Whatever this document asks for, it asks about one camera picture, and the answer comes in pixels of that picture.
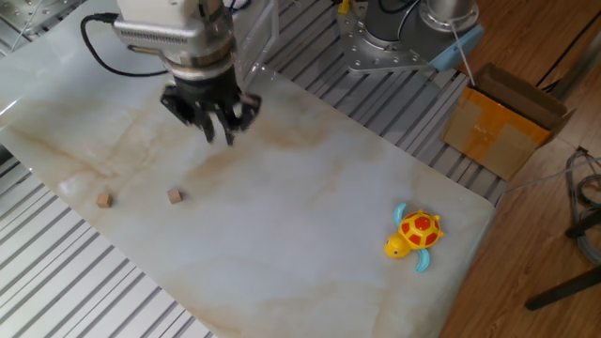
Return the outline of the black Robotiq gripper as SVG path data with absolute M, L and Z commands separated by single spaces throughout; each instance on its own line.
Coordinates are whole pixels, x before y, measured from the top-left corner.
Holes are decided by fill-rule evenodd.
M 185 77 L 183 73 L 171 72 L 175 83 L 167 85 L 161 95 L 162 105 L 186 126 L 201 130 L 211 144 L 215 130 L 209 115 L 187 101 L 235 101 L 219 102 L 217 117 L 223 126 L 226 142 L 234 144 L 235 132 L 246 131 L 259 114 L 262 99 L 254 94 L 239 95 L 239 85 L 234 67 L 213 77 Z

